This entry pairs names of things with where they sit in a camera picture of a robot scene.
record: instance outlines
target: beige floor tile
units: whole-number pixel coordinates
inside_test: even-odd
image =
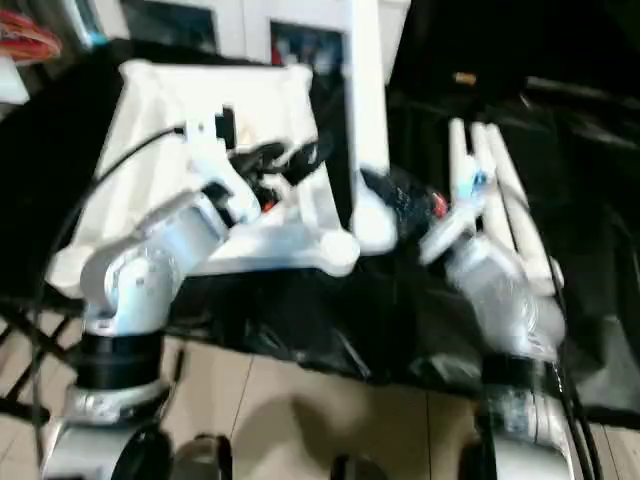
[[[426,394],[256,357],[232,444],[243,480],[326,480],[342,453],[368,456],[394,480],[425,480]]]
[[[56,370],[55,375],[47,385],[42,388],[42,403],[51,411],[51,415],[56,417],[62,413],[64,405],[64,394],[67,385],[73,382],[75,372],[61,366]],[[43,428],[44,438],[48,438],[53,428],[53,422],[49,422]],[[15,434],[15,438],[6,452],[6,459],[19,463],[35,464],[36,454],[33,440],[33,429],[30,424],[20,422]]]
[[[57,318],[55,319],[52,319],[51,316],[52,314],[47,313],[43,319],[43,330],[47,333],[51,333],[58,322],[62,320],[60,316],[56,316]],[[74,321],[61,335],[59,339],[60,344],[64,347],[72,345],[80,338],[81,330],[81,322]],[[23,369],[26,368],[31,361],[30,344],[22,334],[12,334],[9,341],[11,342],[10,345],[5,344],[2,349],[0,349],[2,352],[10,352],[10,355],[7,355],[5,359],[4,367],[0,370],[0,391],[3,393],[11,388]],[[49,388],[60,365],[61,363],[52,356],[47,356],[42,363],[40,378],[43,391]],[[27,384],[23,389],[20,400],[23,402],[31,402],[30,384]],[[50,406],[47,405],[47,398],[43,398],[43,403],[50,408]],[[7,453],[17,436],[19,434],[25,435],[25,432],[27,435],[30,433],[30,426],[28,424],[7,416],[0,417],[0,458]]]
[[[605,432],[620,480],[640,478],[640,432],[606,427]]]
[[[0,480],[37,480],[38,469],[35,464],[19,463],[5,459],[0,463]]]
[[[50,334],[61,320],[62,317],[59,315],[45,313],[42,318],[42,330]],[[0,348],[0,393],[5,393],[13,386],[30,361],[29,339],[14,331]],[[52,373],[51,370],[41,372],[42,381],[48,381]]]
[[[163,370],[170,374],[178,340],[167,339]],[[189,342],[182,383],[164,428],[174,445],[198,433],[231,435],[242,398],[251,357]]]
[[[458,480],[462,449],[477,438],[475,408],[465,398],[429,392],[431,480]]]

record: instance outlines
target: black cable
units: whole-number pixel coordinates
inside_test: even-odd
[[[503,196],[505,193],[507,193],[509,198],[517,201],[520,207],[522,207],[522,209],[527,212],[527,215],[529,216],[529,218],[531,218],[531,221],[535,223],[535,221],[533,220],[533,216],[531,215],[531,209],[529,208],[529,205],[518,194],[518,192],[507,185],[501,184],[500,182],[496,182],[496,184],[500,193]],[[558,302],[558,307],[560,308],[565,321],[567,321],[567,304],[562,293],[562,285],[560,284],[556,269],[553,266],[553,261],[551,260],[544,234],[540,229],[538,229],[538,233],[540,235],[542,248],[544,249],[547,266],[549,267],[549,272],[551,273],[551,281],[553,282],[553,287],[556,292],[556,301]],[[554,371],[556,374],[556,381],[558,382],[558,389],[560,391],[560,401],[567,417],[567,423],[569,425],[569,431],[571,433],[573,443],[576,447],[576,454],[578,456],[582,475],[584,477],[584,480],[602,480],[602,465],[600,464],[598,448],[596,447],[595,439],[593,438],[591,428],[589,427],[589,422],[587,421],[586,415],[584,413],[582,402],[580,402],[578,390],[575,386],[575,383],[571,380],[571,377],[567,373],[565,359],[566,342],[564,342],[561,347],[559,366],[558,368],[554,368]],[[587,459],[587,454],[584,450],[584,444],[582,438],[580,437],[580,433],[576,428],[576,420],[580,425],[580,428],[584,435],[584,443],[586,443],[587,446],[589,460]]]
[[[131,150],[125,152],[116,162],[114,162],[106,172],[100,177],[95,178],[86,189],[82,192],[76,203],[73,205],[71,210],[67,212],[66,217],[64,218],[56,236],[54,237],[53,242],[49,246],[49,251],[44,259],[44,264],[42,270],[39,275],[36,277],[36,283],[34,288],[34,301],[33,301],[33,325],[34,325],[34,334],[31,337],[31,383],[32,383],[32,403],[33,403],[33,415],[32,415],[32,423],[34,429],[34,438],[36,444],[36,453],[38,458],[38,465],[41,466],[44,460],[44,443],[42,441],[42,432],[40,430],[40,418],[38,416],[38,412],[40,411],[41,403],[40,403],[40,373],[38,368],[38,363],[36,361],[38,355],[38,346],[37,346],[37,331],[40,329],[40,316],[42,315],[42,303],[44,301],[44,291],[46,288],[47,282],[47,272],[49,271],[49,264],[53,257],[60,249],[62,242],[65,240],[71,228],[74,226],[76,222],[76,218],[80,215],[80,212],[84,208],[87,201],[91,198],[91,196],[95,193],[95,191],[106,182],[129,158],[133,157],[140,150],[148,146],[149,144],[155,142],[156,140],[169,135],[169,134],[184,134],[184,127],[171,127],[166,128],[164,130],[160,130],[159,132],[151,135],[149,138],[144,140],[142,143],[132,148]]]

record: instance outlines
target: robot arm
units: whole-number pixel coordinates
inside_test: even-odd
[[[216,160],[228,163],[226,156]],[[238,190],[214,180],[167,201],[85,264],[77,378],[50,438],[43,478],[168,478],[171,446],[158,413],[171,389],[160,374],[169,308],[229,228],[255,217],[254,199],[237,198],[246,200],[246,185]]]
[[[447,278],[473,306],[489,349],[478,423],[492,474],[569,480],[574,467],[556,372],[564,317],[552,297],[534,292],[512,251],[470,233],[482,206],[480,193],[434,225],[420,242],[421,261],[449,251]]]

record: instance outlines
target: black fabric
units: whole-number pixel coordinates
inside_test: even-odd
[[[54,229],[95,168],[122,88],[117,66],[128,58],[233,63],[114,42],[0,124],[0,145],[11,162],[0,189],[0,296],[28,303]],[[347,225],[343,98],[342,90],[314,81],[312,106],[334,142],[327,168]],[[519,99],[480,102],[466,93],[426,103],[392,92],[388,104],[392,161],[444,192],[449,118],[500,125],[535,220],[562,266],[569,370],[590,419],[640,426],[637,119],[576,113],[563,104],[527,107]],[[79,306],[51,289],[47,304],[76,312]],[[190,278],[171,315],[171,333],[366,382],[466,395],[481,387],[486,348],[471,307],[446,284],[439,266],[418,268],[409,247],[362,258],[341,279],[312,270]]]

